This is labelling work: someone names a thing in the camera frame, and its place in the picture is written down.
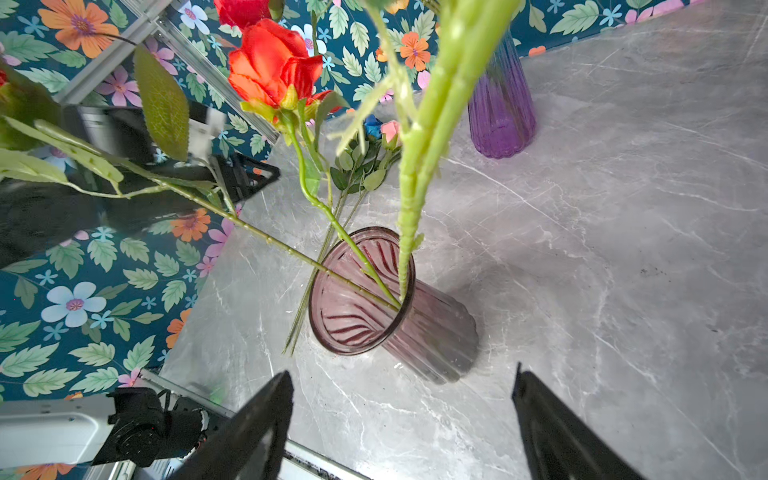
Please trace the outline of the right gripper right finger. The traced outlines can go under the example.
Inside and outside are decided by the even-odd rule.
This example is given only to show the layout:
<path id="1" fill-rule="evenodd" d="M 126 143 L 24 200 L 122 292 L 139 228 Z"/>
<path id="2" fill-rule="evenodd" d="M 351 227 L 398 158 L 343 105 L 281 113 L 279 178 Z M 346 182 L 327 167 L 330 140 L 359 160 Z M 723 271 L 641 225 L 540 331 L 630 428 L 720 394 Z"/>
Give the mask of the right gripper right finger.
<path id="1" fill-rule="evenodd" d="M 511 400 L 533 479 L 643 479 L 521 364 Z"/>

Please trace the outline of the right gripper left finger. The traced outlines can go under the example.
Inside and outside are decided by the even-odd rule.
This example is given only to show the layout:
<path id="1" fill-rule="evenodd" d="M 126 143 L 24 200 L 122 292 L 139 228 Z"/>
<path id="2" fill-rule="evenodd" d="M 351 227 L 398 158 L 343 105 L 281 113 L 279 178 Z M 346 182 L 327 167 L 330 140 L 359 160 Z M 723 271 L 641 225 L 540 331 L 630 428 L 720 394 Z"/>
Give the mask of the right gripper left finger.
<path id="1" fill-rule="evenodd" d="M 171 477 L 276 479 L 285 452 L 293 394 L 290 373 L 275 375 Z"/>

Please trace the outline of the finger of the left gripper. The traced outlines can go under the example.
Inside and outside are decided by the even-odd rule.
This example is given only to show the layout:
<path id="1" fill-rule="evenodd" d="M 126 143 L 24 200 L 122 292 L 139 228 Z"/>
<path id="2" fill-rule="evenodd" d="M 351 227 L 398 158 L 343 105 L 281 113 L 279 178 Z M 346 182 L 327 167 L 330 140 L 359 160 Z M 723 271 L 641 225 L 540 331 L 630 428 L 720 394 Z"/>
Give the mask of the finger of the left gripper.
<path id="1" fill-rule="evenodd" d="M 224 183 L 230 198 L 243 202 L 267 186 L 277 182 L 281 171 L 277 166 L 235 152 L 224 160 Z"/>

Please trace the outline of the red rose stem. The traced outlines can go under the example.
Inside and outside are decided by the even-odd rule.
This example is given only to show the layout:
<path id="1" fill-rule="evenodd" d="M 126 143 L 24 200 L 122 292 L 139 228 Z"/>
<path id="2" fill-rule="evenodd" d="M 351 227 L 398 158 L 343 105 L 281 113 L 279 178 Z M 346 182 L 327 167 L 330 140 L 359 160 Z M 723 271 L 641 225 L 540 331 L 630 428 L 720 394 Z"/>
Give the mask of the red rose stem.
<path id="1" fill-rule="evenodd" d="M 298 159 L 299 185 L 309 203 L 333 224 L 342 242 L 361 262 L 364 275 L 377 285 L 375 295 L 393 310 L 401 303 L 392 294 L 374 264 L 334 217 L 330 202 L 318 197 L 319 177 L 328 164 L 317 158 L 318 136 L 307 138 L 306 117 L 322 125 L 326 118 L 346 106 L 331 90 L 316 92 L 314 86 L 323 70 L 321 56 L 311 56 L 305 41 L 277 22 L 264 19 L 243 30 L 242 45 L 229 54 L 229 83 L 242 98 L 244 110 L 269 121 L 292 146 Z"/>
<path id="2" fill-rule="evenodd" d="M 222 25 L 240 30 L 264 19 L 279 20 L 283 15 L 284 0 L 215 0 L 214 5 Z"/>

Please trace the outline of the dark purple glass vase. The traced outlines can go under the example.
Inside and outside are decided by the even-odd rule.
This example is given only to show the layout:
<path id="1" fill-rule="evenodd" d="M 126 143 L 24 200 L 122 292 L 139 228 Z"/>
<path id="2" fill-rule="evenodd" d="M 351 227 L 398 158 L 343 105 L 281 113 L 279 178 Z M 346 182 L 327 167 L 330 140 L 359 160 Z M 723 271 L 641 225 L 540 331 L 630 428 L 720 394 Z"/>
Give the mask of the dark purple glass vase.
<path id="1" fill-rule="evenodd" d="M 314 275 L 309 321 L 325 349 L 355 356 L 381 347 L 438 385 L 455 383 L 471 370 L 479 351 L 476 320 L 455 298 L 417 279 L 414 260 L 398 310 L 347 243 L 336 244 L 323 265 L 358 286 L 324 271 Z"/>

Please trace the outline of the blue purple glass vase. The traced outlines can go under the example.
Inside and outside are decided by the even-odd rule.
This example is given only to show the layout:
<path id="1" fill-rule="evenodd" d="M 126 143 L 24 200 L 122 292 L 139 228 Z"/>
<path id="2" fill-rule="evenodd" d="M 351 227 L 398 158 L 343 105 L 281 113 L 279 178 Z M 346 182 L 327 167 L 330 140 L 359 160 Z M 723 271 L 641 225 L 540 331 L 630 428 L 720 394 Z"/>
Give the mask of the blue purple glass vase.
<path id="1" fill-rule="evenodd" d="M 536 117 L 512 33 L 507 31 L 468 104 L 470 137 L 485 157 L 510 158 L 536 133 Z"/>

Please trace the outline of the deep pink peony stem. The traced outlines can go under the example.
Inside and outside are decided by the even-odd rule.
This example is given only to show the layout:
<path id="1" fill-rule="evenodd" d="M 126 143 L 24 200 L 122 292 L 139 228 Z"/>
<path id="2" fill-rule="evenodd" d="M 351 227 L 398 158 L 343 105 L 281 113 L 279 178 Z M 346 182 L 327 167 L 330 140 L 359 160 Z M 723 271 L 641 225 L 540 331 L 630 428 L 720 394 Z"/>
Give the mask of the deep pink peony stem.
<path id="1" fill-rule="evenodd" d="M 400 125 L 402 157 L 399 164 L 400 212 L 399 286 L 404 296 L 409 286 L 411 254 L 418 248 L 418 228 L 427 191 L 445 154 L 453 132 L 466 110 L 476 83 L 512 20 L 522 11 L 521 1 L 439 1 L 438 54 L 430 83 L 419 103 L 403 64 L 395 59 L 394 43 L 379 10 L 384 1 L 367 1 L 366 11 L 379 33 L 381 48 L 391 63 L 388 73 L 359 104 L 346 129 L 329 137 L 338 141 L 340 154 L 355 136 L 364 133 L 363 120 L 373 112 L 384 93 L 394 93 Z"/>

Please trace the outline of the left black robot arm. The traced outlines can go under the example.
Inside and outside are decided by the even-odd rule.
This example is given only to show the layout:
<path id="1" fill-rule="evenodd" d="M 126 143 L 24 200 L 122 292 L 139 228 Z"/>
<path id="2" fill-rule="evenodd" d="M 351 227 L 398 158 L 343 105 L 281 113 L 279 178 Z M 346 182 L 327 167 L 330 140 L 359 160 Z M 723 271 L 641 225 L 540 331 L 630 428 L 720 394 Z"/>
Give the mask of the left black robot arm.
<path id="1" fill-rule="evenodd" d="M 177 180 L 185 187 L 220 177 L 239 203 L 277 181 L 276 167 L 240 153 L 216 153 L 215 135 L 225 125 L 223 112 L 193 102 L 190 105 L 190 151 L 186 162 L 161 161 L 140 109 L 134 107 L 67 106 L 65 130 L 137 166 Z M 110 183 L 65 159 L 42 175 L 17 165 L 18 152 L 1 156 L 1 265 L 27 260 L 100 225 L 120 233 L 144 233 L 161 221 L 187 217 L 197 204 L 155 183 L 125 172 L 119 185 Z"/>

